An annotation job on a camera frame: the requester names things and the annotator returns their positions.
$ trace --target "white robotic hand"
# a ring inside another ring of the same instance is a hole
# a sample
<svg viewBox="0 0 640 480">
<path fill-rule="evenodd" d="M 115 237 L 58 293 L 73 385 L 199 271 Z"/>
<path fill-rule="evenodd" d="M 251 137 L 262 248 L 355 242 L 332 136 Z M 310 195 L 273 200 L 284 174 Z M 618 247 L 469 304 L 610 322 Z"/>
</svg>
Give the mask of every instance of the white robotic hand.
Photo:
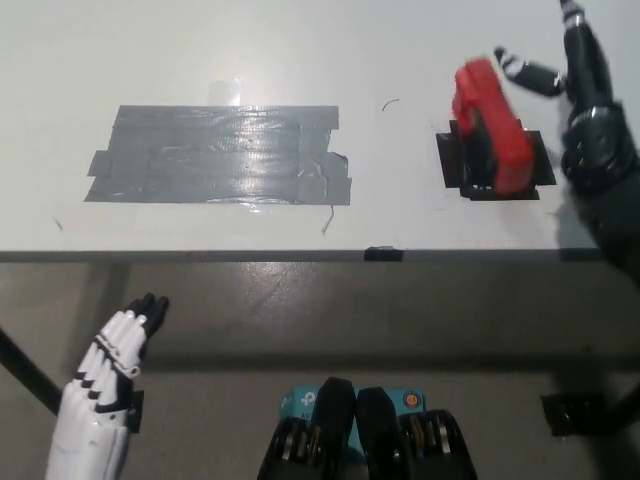
<svg viewBox="0 0 640 480">
<path fill-rule="evenodd" d="M 168 308 L 166 297 L 147 294 L 117 312 L 96 335 L 63 391 L 47 480 L 118 478 L 142 415 L 143 396 L 133 391 L 133 379 Z"/>
</svg>

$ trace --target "black metal bracket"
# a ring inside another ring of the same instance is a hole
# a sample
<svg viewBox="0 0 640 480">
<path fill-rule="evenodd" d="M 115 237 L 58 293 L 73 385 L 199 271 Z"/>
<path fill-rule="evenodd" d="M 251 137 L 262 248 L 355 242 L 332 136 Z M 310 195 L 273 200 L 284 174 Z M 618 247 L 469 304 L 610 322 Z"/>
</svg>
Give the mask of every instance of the black metal bracket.
<svg viewBox="0 0 640 480">
<path fill-rule="evenodd" d="M 611 406 L 603 394 L 587 393 L 542 397 L 542 408 L 554 437 L 610 435 L 640 419 L 640 384 Z"/>
</svg>

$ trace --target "small wire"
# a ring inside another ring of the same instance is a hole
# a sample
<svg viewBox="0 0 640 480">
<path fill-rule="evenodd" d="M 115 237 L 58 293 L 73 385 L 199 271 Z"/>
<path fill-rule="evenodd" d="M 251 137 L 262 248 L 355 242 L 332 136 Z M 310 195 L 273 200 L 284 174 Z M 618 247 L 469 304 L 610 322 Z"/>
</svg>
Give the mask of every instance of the small wire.
<svg viewBox="0 0 640 480">
<path fill-rule="evenodd" d="M 389 105 L 390 103 L 399 102 L 399 101 L 400 101 L 399 98 L 394 98 L 393 100 L 389 100 L 387 103 L 384 104 L 384 107 L 382 107 L 382 111 L 384 112 L 384 109 L 387 108 L 387 105 Z"/>
</svg>

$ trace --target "white table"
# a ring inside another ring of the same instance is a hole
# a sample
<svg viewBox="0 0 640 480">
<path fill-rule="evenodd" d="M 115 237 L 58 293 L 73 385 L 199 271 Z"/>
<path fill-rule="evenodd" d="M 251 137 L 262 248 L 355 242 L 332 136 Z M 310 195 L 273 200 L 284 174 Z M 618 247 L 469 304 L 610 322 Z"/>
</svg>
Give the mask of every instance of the white table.
<svg viewBox="0 0 640 480">
<path fill-rule="evenodd" d="M 640 129 L 640 3 L 584 0 L 616 94 Z M 0 6 L 0 258 L 360 260 L 369 247 L 433 254 L 587 249 L 566 182 L 539 201 L 470 202 L 444 187 L 435 130 L 455 71 L 504 45 L 565 65 L 555 0 L 183 0 Z M 122 104 L 338 105 L 330 151 L 351 205 L 84 203 Z M 505 83 L 526 127 L 561 150 L 558 103 Z M 382 111 L 391 99 L 399 99 Z"/>
</svg>

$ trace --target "red object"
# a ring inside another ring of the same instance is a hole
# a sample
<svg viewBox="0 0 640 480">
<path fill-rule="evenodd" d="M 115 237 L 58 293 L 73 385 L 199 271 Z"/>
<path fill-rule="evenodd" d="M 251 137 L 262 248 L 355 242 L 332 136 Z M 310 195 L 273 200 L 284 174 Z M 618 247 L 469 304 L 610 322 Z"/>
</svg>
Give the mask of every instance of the red object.
<svg viewBox="0 0 640 480">
<path fill-rule="evenodd" d="M 531 185 L 533 145 L 511 111 L 488 58 L 471 60 L 456 73 L 453 114 L 463 135 L 482 135 L 490 145 L 498 195 L 522 192 Z"/>
</svg>

